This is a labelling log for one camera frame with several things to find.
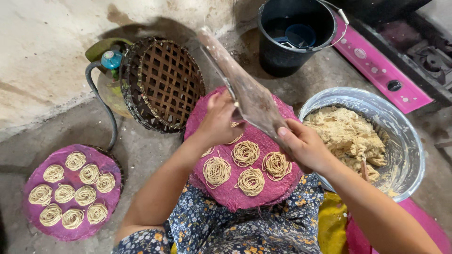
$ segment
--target yellow cloth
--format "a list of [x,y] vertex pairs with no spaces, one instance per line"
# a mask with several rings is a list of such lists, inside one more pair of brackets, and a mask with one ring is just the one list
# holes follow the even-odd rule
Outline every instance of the yellow cloth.
[[325,191],[324,200],[319,207],[318,241],[323,254],[348,254],[345,225],[347,207],[339,195]]
[[171,254],[177,254],[176,243],[173,243],[173,247],[171,247]]

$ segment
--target black bucket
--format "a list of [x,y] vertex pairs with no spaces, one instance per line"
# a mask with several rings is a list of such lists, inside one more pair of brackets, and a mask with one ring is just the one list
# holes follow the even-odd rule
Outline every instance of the black bucket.
[[[294,74],[317,51],[328,46],[336,36],[333,11],[316,0],[269,0],[258,12],[259,62],[265,72],[275,77]],[[293,24],[303,24],[316,34],[309,48],[291,48],[272,38],[285,36]]]

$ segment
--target floral dress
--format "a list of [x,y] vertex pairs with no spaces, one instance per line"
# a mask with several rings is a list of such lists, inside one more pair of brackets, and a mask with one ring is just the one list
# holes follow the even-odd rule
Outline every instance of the floral dress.
[[135,232],[112,253],[169,253],[172,242],[178,253],[320,253],[316,236],[322,201],[323,188],[315,174],[303,176],[289,198],[278,205],[236,213],[187,183],[166,233]]

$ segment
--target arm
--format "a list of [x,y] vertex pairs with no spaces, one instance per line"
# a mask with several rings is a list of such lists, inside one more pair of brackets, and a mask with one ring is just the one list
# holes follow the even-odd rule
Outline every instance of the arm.
[[234,140],[245,124],[230,126],[235,109],[229,94],[215,94],[209,99],[207,114],[198,130],[154,173],[136,193],[117,232],[115,243],[122,238],[162,224],[177,204],[182,189],[201,155],[210,147]]
[[304,165],[337,191],[371,245],[380,253],[441,253],[421,225],[383,192],[364,181],[328,151],[317,132],[287,119],[279,136]]

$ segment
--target woman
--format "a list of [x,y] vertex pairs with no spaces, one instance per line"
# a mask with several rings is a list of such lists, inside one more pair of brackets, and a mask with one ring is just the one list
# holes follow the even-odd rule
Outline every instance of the woman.
[[[135,195],[113,249],[123,253],[169,253],[163,223],[169,220],[178,253],[320,253],[317,218],[323,189],[315,174],[303,176],[283,203],[260,213],[231,213],[187,183],[201,155],[238,137],[230,127],[235,107],[227,92],[213,95],[199,129]],[[292,119],[278,135],[296,158],[325,176],[371,245],[380,253],[440,253],[403,208],[337,160],[317,133]]]

